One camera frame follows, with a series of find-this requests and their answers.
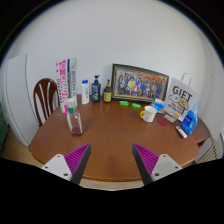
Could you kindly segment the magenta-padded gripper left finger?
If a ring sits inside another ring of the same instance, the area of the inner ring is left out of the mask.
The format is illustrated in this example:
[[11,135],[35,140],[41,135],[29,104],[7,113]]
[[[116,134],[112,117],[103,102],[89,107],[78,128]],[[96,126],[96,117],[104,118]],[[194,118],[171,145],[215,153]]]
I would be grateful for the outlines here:
[[79,185],[91,154],[91,145],[85,144],[66,155],[56,154],[42,169]]

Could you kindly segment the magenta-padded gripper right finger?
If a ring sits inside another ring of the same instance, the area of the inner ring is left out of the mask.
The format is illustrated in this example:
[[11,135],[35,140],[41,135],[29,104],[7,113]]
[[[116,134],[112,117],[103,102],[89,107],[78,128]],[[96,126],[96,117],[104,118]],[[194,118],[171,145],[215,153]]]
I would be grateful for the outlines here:
[[132,154],[144,185],[148,185],[182,169],[167,154],[158,155],[136,143],[132,146]]

